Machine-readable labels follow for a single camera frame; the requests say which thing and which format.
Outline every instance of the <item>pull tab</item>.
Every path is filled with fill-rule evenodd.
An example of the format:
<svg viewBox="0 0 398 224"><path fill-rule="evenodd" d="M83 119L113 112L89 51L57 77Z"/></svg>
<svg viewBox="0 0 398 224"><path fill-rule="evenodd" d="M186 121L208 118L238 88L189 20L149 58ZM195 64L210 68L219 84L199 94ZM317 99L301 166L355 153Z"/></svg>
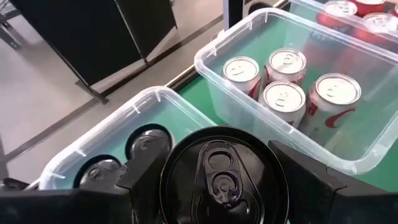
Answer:
<svg viewBox="0 0 398 224"><path fill-rule="evenodd" d="M209 142L203 158L206 186L216 203L232 207L242 196L243 184L235 148L227 142Z"/></svg>

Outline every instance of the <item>plastic container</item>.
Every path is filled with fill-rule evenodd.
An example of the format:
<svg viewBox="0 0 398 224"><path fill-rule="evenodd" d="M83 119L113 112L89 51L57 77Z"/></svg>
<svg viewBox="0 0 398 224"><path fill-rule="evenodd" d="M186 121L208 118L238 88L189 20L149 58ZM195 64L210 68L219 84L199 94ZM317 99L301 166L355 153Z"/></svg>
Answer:
<svg viewBox="0 0 398 224"><path fill-rule="evenodd" d="M298 15L304 19L308 19L310 21L316 22L317 15L319 13L325 12L325 4L327 0L289 0L290 2L290 10L289 12L295 15ZM389 11L391 8L394 8L394 5L389 2L385 2L386 10ZM337 21L344 22L347 27L349 27L349 34L354 35L353 31L356 30L366 30L371 31L374 35L380 36L385 39L385 41L376 42L369 40L370 44L376 45L378 47L390 50L391 52L398 53L398 31L388 30L388 29L378 29L376 27L371 27L368 29L363 22L363 18L358 16L345 16L345 17L337 17L331 14L328 16L336 19ZM391 15L390 19L398 20L398 18Z"/></svg>
<svg viewBox="0 0 398 224"><path fill-rule="evenodd" d="M125 163L124 147L129 135L151 123L168 129L174 144L198 129L215 125L171 89L147 88L59 152L45 166L39 189L72 188L79 168L100 154L110 154Z"/></svg>
<svg viewBox="0 0 398 224"><path fill-rule="evenodd" d="M363 91L356 112L325 147L221 77L223 64L235 56L251 57L261 66L271 52L282 47L295 48L305 54L309 36L314 34L329 38L331 43L322 54L306 55L307 76L303 90L307 92L323 74L344 70L356 79ZM329 52L335 53L336 49L348 53L331 57ZM323 61L328 64L319 67L310 64L310 57L324 57ZM195 68L206 78L215 112L225 123L245 129L265 142L279 140L349 175L363 174L374 168L398 137L397 64L398 57L392 52L274 8L261 9L247 16L195 56ZM383 73L374 74L375 68L385 69Z"/></svg>

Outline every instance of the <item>black can lid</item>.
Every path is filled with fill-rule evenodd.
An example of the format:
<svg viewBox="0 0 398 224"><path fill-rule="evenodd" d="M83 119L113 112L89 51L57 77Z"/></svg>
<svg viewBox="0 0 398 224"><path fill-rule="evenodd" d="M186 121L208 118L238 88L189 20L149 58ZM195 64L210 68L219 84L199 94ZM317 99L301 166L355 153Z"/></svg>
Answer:
<svg viewBox="0 0 398 224"><path fill-rule="evenodd" d="M166 223L285 223L282 166L258 138L229 127L201 129L171 152L160 178Z"/></svg>

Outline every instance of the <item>black cabinet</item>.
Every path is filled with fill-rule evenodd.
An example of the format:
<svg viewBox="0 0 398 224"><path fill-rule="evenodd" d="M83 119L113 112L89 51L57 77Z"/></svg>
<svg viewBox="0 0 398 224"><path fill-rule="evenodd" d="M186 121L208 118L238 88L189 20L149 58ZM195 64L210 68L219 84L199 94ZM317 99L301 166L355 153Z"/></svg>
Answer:
<svg viewBox="0 0 398 224"><path fill-rule="evenodd" d="M175 26L169 0L11 2L88 85L145 57Z"/></svg>

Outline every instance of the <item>floor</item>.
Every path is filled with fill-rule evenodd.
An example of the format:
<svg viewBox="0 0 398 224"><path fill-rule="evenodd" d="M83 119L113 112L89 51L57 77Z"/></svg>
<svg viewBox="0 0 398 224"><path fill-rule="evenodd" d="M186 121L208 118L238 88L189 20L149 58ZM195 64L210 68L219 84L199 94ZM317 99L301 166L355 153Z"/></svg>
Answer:
<svg viewBox="0 0 398 224"><path fill-rule="evenodd" d="M222 14L222 0L175 0L173 10L178 30L172 30L149 59L186 40L211 21L214 22ZM20 39L23 48L16 52L0 41L0 103L6 105L0 110L3 117L0 121L0 136L5 154L15 152L28 140L92 99L75 85L77 78L72 71L23 17L16 17L10 23L22 36ZM222 22L215 23L197 38L109 95L108 104L93 103L81 116L7 161L8 176L24 182L33 182L54 155L128 99L147 87L166 84L189 67L196 52L222 27ZM130 65L102 83L97 83L95 88L99 91L104 90L131 73L140 63L142 62Z"/></svg>

